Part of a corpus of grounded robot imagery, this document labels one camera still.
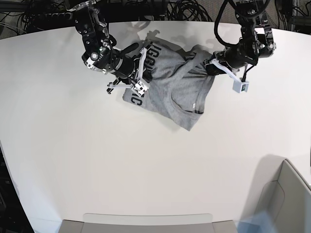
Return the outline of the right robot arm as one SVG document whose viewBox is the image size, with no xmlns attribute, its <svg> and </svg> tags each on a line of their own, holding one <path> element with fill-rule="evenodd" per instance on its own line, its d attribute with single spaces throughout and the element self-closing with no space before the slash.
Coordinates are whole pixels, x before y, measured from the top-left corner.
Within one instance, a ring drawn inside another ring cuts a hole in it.
<svg viewBox="0 0 311 233">
<path fill-rule="evenodd" d="M 109 23 L 139 20 L 150 13 L 140 3 L 110 3 L 107 0 L 67 0 L 66 9 L 73 13 L 74 27 L 81 35 L 85 52 L 82 60 L 94 71 L 109 72 L 117 82 L 134 84 L 138 80 L 141 55 L 129 56 L 139 48 L 135 42 L 119 50 Z"/>
</svg>

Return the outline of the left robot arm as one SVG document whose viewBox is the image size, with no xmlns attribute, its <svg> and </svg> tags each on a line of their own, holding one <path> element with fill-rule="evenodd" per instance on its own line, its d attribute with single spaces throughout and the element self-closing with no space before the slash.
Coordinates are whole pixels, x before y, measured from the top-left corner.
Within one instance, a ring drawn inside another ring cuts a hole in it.
<svg viewBox="0 0 311 233">
<path fill-rule="evenodd" d="M 225 42 L 218 33 L 220 20 L 228 3 L 235 10 L 236 19 L 241 26 L 241 37 L 237 44 Z M 212 64 L 213 59 L 232 72 L 244 67 L 244 76 L 246 76 L 249 70 L 248 65 L 254 67 L 260 58 L 268 58 L 273 54 L 276 45 L 266 14 L 268 4 L 268 0 L 241 0 L 238 2 L 225 0 L 222 3 L 214 23 L 214 34 L 225 49 L 214 52 L 212 57 L 205 62 L 209 75 L 216 76 L 225 73 Z"/>
</svg>

